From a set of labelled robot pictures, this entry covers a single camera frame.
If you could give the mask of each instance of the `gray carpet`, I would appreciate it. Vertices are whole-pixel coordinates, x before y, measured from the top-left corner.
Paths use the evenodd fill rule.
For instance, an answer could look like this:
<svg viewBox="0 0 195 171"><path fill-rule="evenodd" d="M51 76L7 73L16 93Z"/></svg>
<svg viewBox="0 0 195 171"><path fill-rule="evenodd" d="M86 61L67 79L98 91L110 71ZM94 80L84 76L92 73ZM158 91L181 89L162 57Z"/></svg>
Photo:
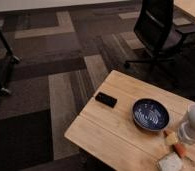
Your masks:
<svg viewBox="0 0 195 171"><path fill-rule="evenodd" d="M113 69L195 100L195 48L167 66L178 88L158 69L123 67L126 59L144 57L133 33L140 7L135 0L0 14L0 28L21 59L10 78L12 95L0 97L0 170L111 170L94 158L83 167L79 148L63 134ZM195 21L176 9L174 23Z"/></svg>

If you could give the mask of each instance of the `carpet tile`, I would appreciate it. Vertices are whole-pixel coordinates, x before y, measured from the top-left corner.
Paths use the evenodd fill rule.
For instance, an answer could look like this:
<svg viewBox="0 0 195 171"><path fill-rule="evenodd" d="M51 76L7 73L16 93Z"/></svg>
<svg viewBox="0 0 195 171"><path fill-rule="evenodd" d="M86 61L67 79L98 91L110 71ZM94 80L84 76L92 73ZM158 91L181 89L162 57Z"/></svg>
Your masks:
<svg viewBox="0 0 195 171"><path fill-rule="evenodd" d="M0 171L19 170L52 158L49 110L0 121Z"/></svg>
<svg viewBox="0 0 195 171"><path fill-rule="evenodd" d="M0 120L50 108L47 77L14 81L12 96L0 97Z"/></svg>
<svg viewBox="0 0 195 171"><path fill-rule="evenodd" d="M69 73L50 75L49 91L54 160L57 160L78 153L78 148L63 136L77 116Z"/></svg>
<svg viewBox="0 0 195 171"><path fill-rule="evenodd" d="M125 60L147 59L133 32L141 0L0 13L0 28L21 59L0 96L0 171L112 170L64 137L111 70L118 70L195 100L195 47L176 57L174 88L158 68ZM177 26L195 20L174 10ZM5 50L0 42L0 59Z"/></svg>

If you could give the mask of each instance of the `wooden surface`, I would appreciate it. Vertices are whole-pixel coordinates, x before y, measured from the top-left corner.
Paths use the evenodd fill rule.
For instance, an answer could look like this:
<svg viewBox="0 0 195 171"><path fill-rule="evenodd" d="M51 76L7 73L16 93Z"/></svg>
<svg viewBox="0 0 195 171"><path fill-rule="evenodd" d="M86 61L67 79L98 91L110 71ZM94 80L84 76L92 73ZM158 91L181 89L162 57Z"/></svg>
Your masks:
<svg viewBox="0 0 195 171"><path fill-rule="evenodd" d="M162 133L146 132L135 126L132 105L140 98L160 101L171 117L168 127L175 130L187 106L194 102L117 71L110 73L99 91L117 98L116 106L112 109L91 98L65 137L115 170L157 170L157 160L170 150ZM187 149L188 156L195 161L195 146ZM195 170L187 160L183 161L184 170Z"/></svg>
<svg viewBox="0 0 195 171"><path fill-rule="evenodd" d="M174 0L176 7L195 18L195 0Z"/></svg>

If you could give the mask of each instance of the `chair wheel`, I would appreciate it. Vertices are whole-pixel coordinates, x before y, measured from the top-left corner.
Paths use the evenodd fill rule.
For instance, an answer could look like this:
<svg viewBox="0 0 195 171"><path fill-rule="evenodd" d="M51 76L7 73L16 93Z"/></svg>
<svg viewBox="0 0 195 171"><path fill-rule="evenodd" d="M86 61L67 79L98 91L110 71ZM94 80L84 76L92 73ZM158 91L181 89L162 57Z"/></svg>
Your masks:
<svg viewBox="0 0 195 171"><path fill-rule="evenodd" d="M12 92L9 89L7 89L7 88L2 87L1 88L1 94L5 95L5 96L7 96L7 95L10 96L12 94Z"/></svg>
<svg viewBox="0 0 195 171"><path fill-rule="evenodd" d="M130 68L129 62L125 62L124 67L125 67L126 69Z"/></svg>
<svg viewBox="0 0 195 171"><path fill-rule="evenodd" d="M20 62L20 59L17 56L13 56L12 63L13 64L18 64L19 62Z"/></svg>

